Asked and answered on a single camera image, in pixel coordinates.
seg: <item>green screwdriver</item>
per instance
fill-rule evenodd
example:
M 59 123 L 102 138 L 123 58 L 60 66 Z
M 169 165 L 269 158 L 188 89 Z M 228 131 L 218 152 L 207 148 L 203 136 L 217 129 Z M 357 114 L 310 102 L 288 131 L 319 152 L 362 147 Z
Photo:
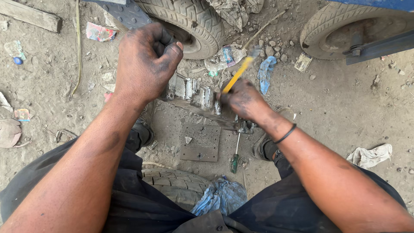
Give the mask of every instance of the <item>green screwdriver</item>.
M 240 141 L 240 133 L 238 133 L 238 139 L 237 139 L 237 146 L 236 146 L 236 153 L 233 155 L 233 164 L 231 166 L 231 172 L 236 173 L 237 172 L 237 166 L 238 166 L 238 142 Z

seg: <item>blue cloth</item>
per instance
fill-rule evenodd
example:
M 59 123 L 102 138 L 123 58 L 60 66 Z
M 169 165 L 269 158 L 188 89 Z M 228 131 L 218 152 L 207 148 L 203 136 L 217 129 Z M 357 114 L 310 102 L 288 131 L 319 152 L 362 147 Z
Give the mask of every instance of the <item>blue cloth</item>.
M 269 56 L 260 64 L 258 72 L 258 79 L 260 79 L 260 91 L 262 94 L 266 94 L 270 86 L 270 76 L 273 72 L 274 65 L 276 64 L 276 57 Z
M 222 214 L 229 215 L 246 202 L 247 191 L 243 185 L 219 178 L 210 183 L 201 200 L 190 212 L 201 216 L 220 209 Z

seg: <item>dirt ground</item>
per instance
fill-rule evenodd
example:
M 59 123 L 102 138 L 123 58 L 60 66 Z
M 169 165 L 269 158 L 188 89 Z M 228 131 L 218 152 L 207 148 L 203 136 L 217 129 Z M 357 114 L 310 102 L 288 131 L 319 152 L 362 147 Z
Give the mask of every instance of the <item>dirt ground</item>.
M 300 73 L 291 61 L 296 61 L 295 58 L 302 52 L 298 43 L 301 30 L 310 17 L 327 3 L 321 0 L 265 0 L 263 10 L 250 15 L 249 21 L 252 24 L 253 21 L 257 22 L 260 28 L 277 14 L 276 9 L 280 12 L 290 8 L 287 17 L 279 19 L 275 25 L 267 26 L 252 42 L 258 44 L 263 34 L 272 38 L 280 37 L 286 44 L 290 40 L 295 43 L 284 49 L 288 61 L 276 64 L 269 91 L 264 98 L 273 109 L 290 106 L 297 113 L 295 122 L 301 129 L 344 157 L 357 147 L 371 149 L 383 143 L 391 144 L 391 159 L 369 170 L 387 180 L 413 213 L 414 175 L 409 174 L 408 170 L 414 168 L 414 156 L 408 150 L 414 150 L 414 89 L 402 89 L 401 86 L 407 81 L 414 81 L 414 51 L 392 54 L 385 57 L 384 61 L 378 58 L 350 66 L 345 64 L 345 60 L 314 59 L 307 71 Z M 9 29 L 0 31 L 0 41 L 4 44 L 20 40 L 27 57 L 23 65 L 17 66 L 1 49 L 0 91 L 14 109 L 29 109 L 31 121 L 22 122 L 20 143 L 32 141 L 21 148 L 0 149 L 0 190 L 25 165 L 58 146 L 54 142 L 56 131 L 66 129 L 80 135 L 99 113 L 104 105 L 104 93 L 109 93 L 103 85 L 115 83 L 118 44 L 122 37 L 120 33 L 114 41 L 102 43 L 82 35 L 82 80 L 77 94 L 70 97 L 68 90 L 72 90 L 76 84 L 78 68 L 73 23 L 75 2 L 28 0 L 27 5 L 60 16 L 63 29 L 60 34 L 56 34 L 0 15 L 0 21 L 9 22 Z M 103 14 L 103 10 L 95 3 L 82 3 L 81 30 L 86 29 L 87 21 L 105 25 Z M 228 32 L 227 43 L 245 44 L 256 32 L 248 32 L 249 26 L 241 33 L 228 24 L 225 27 Z M 260 86 L 256 75 L 261 59 L 257 58 L 256 65 L 243 74 L 257 87 Z M 395 62 L 396 68 L 388 67 L 391 60 Z M 192 63 L 196 68 L 203 66 L 201 60 L 183 61 L 180 66 L 190 74 Z M 228 70 L 237 70 L 239 66 L 237 64 Z M 399 69 L 405 71 L 405 75 L 398 75 Z M 103 80 L 102 76 L 106 73 L 113 75 L 114 79 Z M 310 80 L 310 75 L 316 75 L 316 78 Z M 380 82 L 372 88 L 376 75 L 379 75 Z M 218 80 L 218 77 L 205 75 L 205 71 L 194 77 L 202 77 L 203 82 L 214 85 Z M 89 80 L 96 84 L 91 91 L 88 91 Z M 245 168 L 239 167 L 237 174 L 230 172 L 229 162 L 236 149 L 237 136 L 229 131 L 221 131 L 217 162 L 180 160 L 183 123 L 217 124 L 168 103 L 158 101 L 157 106 L 154 131 L 159 144 L 153 150 L 144 148 L 137 153 L 145 161 L 189 171 L 207 179 L 225 174 L 231 181 L 241 184 L 245 172 L 249 198 L 280 180 L 273 163 L 255 160 L 250 154 L 251 145 L 263 134 L 261 129 L 255 129 L 251 136 L 242 135 L 239 155 L 252 160 Z M 2 118 L 11 117 L 4 110 L 0 111 L 0 115 Z

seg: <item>hand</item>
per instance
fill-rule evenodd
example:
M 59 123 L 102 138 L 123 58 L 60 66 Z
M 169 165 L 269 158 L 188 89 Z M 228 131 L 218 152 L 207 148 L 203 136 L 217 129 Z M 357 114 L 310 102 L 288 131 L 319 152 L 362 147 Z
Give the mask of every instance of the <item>hand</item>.
M 128 31 L 119 44 L 114 97 L 145 105 L 156 99 L 183 58 L 183 44 L 172 41 L 160 23 Z
M 246 79 L 237 80 L 227 94 L 219 93 L 217 98 L 222 104 L 229 105 L 239 117 L 256 123 L 260 121 L 265 110 L 272 111 L 253 84 Z

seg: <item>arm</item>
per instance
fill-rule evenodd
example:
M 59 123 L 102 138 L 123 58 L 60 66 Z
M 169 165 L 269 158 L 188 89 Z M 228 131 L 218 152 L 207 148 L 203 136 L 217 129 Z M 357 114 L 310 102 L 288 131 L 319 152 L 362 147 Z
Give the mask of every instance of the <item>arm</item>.
M 241 117 L 274 141 L 292 128 L 246 80 L 221 96 Z M 296 128 L 278 144 L 315 204 L 343 232 L 414 231 L 414 218 L 373 180 L 337 153 Z
M 0 232 L 102 230 L 128 133 L 183 57 L 182 44 L 168 43 L 170 39 L 161 24 L 149 24 L 124 36 L 114 95 Z

